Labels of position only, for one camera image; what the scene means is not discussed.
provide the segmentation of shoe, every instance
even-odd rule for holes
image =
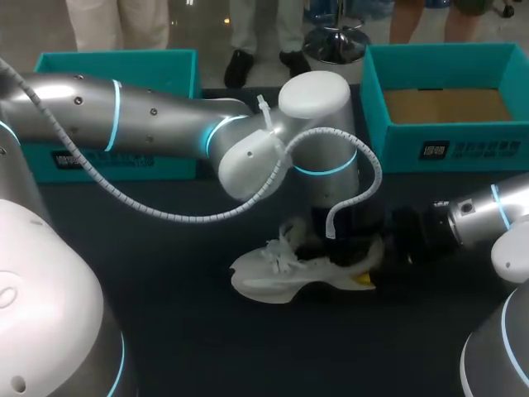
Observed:
[[[503,17],[504,18],[510,18],[514,15],[514,7],[513,6],[505,6],[503,9]]]
[[[224,84],[228,88],[242,88],[246,84],[246,79],[254,66],[254,56],[244,52],[243,50],[236,50],[231,57],[230,64],[226,68],[224,74]]]
[[[301,51],[280,52],[279,59],[290,70],[290,78],[293,79],[300,74],[311,71],[311,66]]]
[[[343,290],[375,288],[366,274],[384,257],[380,237],[373,239],[362,261],[349,267],[339,267],[326,256],[300,261],[295,251],[303,244],[311,244],[313,238],[303,220],[295,218],[286,222],[279,229],[279,239],[233,263],[231,285],[246,298],[267,304],[286,304],[301,288],[315,282]]]

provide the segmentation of leg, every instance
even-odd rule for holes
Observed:
[[[445,42],[466,42],[474,39],[480,17],[493,5],[493,0],[454,0],[445,25]]]
[[[242,88],[254,66],[257,51],[255,1],[230,0],[231,46],[235,52],[224,74],[224,84],[228,88]]]
[[[421,20],[424,0],[395,0],[391,27],[390,44],[407,44]]]
[[[164,50],[169,44],[168,0],[119,0],[125,48]]]
[[[281,53],[279,58],[290,70],[290,77],[310,72],[303,47],[303,0],[279,0],[277,29]]]
[[[66,0],[78,51],[120,50],[122,27],[117,0]]]
[[[255,55],[255,0],[230,0],[231,46],[246,54]]]
[[[277,29],[282,52],[298,52],[303,46],[303,0],[279,0]]]

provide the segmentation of cardboard bottom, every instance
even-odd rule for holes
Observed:
[[[396,89],[384,100],[395,124],[512,120],[497,89]]]

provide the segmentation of white pants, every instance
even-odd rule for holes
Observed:
[[[66,0],[78,51],[165,49],[168,0]]]
[[[233,33],[231,45],[249,54],[257,51],[255,3],[257,0],[230,0]],[[300,51],[303,46],[303,0],[279,0],[276,26],[283,52]]]

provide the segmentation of teal box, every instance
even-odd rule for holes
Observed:
[[[202,96],[195,50],[42,54],[35,72],[86,74],[188,98]],[[22,143],[22,149],[37,183],[92,181],[75,166],[58,166],[58,156],[67,155],[62,145]],[[195,160],[81,150],[111,181],[195,178]]]
[[[393,124],[387,89],[495,88],[510,122]],[[371,45],[360,97],[384,172],[529,170],[529,61],[516,44]]]

